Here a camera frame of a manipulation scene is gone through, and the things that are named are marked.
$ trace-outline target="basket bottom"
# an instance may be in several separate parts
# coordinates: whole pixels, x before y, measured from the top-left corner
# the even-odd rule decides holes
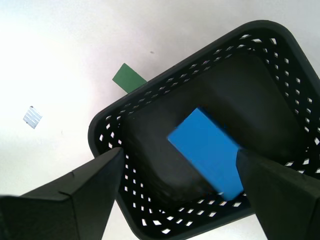
[[[240,146],[262,156],[284,164],[304,153],[305,134],[257,56],[230,57],[174,89],[183,81],[172,82],[167,95],[123,123],[125,150],[153,199],[163,208],[216,194],[167,140],[197,107],[202,107]]]

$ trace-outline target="blue block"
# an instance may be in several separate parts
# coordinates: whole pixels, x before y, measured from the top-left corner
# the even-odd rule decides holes
[[[168,140],[226,201],[244,189],[236,167],[239,147],[200,109],[195,109]]]

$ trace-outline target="black plastic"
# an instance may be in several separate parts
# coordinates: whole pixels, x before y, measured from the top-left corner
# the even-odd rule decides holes
[[[95,156],[99,156],[111,148],[122,146],[123,138],[126,137],[122,136],[123,119],[128,115],[152,104],[167,94],[168,90],[170,94],[174,94],[175,89],[188,84],[197,75],[205,72],[207,67],[214,68],[219,65],[228,55],[245,53],[256,55],[264,62],[300,128],[306,130],[305,144],[308,148],[301,159],[289,164],[290,168],[304,170],[304,174],[318,178],[319,78],[292,34],[283,26],[264,20],[238,27],[98,113],[88,132],[91,151]],[[202,65],[207,60],[210,60],[208,65]],[[189,74],[194,65],[197,67],[193,69],[198,72]],[[187,78],[190,78],[187,82],[186,77],[180,78],[185,73],[188,73]],[[131,153],[125,146],[124,151],[127,156],[126,167],[117,201],[133,232],[140,239],[187,239],[253,212],[244,195],[224,205],[221,205],[223,200],[220,196],[209,195],[185,203],[181,211],[163,212],[156,201],[149,201],[149,191],[141,185],[144,183],[136,171],[135,161],[131,159]],[[309,164],[303,164],[306,158],[309,158]]]
[[[123,168],[115,148],[20,197],[0,196],[0,239],[100,240]]]
[[[316,240],[320,225],[320,181],[248,150],[237,169],[269,240]]]

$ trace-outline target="plastic basket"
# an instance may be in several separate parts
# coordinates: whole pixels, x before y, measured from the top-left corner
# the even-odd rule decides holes
[[[98,113],[88,132],[94,156],[123,146],[125,136],[121,135],[121,128],[127,116],[169,92],[173,94],[199,74],[239,53],[254,54],[263,60],[299,126],[308,134],[305,157],[286,166],[319,178],[319,78],[292,34],[283,26],[265,20],[236,28]],[[188,202],[177,211],[164,212],[150,198],[130,152],[126,148],[124,152],[125,169],[116,200],[140,239],[187,239],[253,213],[245,194],[228,202],[219,195],[209,195]]]

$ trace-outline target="green rectangle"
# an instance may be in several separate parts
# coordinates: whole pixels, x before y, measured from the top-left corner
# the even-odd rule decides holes
[[[132,92],[147,82],[125,63],[121,66],[112,80],[127,93]]]

